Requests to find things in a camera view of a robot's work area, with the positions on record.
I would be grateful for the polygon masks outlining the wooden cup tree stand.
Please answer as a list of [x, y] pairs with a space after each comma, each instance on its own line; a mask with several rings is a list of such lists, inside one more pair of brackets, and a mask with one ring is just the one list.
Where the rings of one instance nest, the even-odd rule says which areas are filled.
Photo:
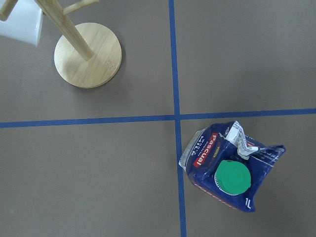
[[35, 0], [61, 31], [54, 49], [54, 64], [67, 83], [79, 88], [99, 87], [111, 80], [121, 65], [122, 49], [117, 36], [98, 23], [74, 25], [68, 15], [95, 3], [80, 0], [62, 7], [57, 0]]

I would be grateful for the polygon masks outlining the white plastic cup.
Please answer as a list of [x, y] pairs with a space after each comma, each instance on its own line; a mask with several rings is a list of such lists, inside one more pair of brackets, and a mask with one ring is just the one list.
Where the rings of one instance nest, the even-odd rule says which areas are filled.
[[40, 40], [43, 12], [34, 0], [0, 2], [0, 34], [37, 46]]

